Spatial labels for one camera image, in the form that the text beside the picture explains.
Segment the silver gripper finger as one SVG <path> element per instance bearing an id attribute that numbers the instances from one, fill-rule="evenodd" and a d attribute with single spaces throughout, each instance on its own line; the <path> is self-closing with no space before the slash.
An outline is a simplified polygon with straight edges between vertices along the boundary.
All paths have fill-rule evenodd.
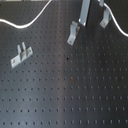
<path id="1" fill-rule="evenodd" d="M 103 7 L 103 6 L 104 6 L 104 0 L 99 0 L 99 5 L 100 5 L 101 7 Z"/>
<path id="2" fill-rule="evenodd" d="M 81 23 L 83 26 L 86 26 L 86 23 L 87 23 L 87 16 L 89 12 L 90 1 L 91 0 L 83 0 L 82 2 L 79 23 Z"/>

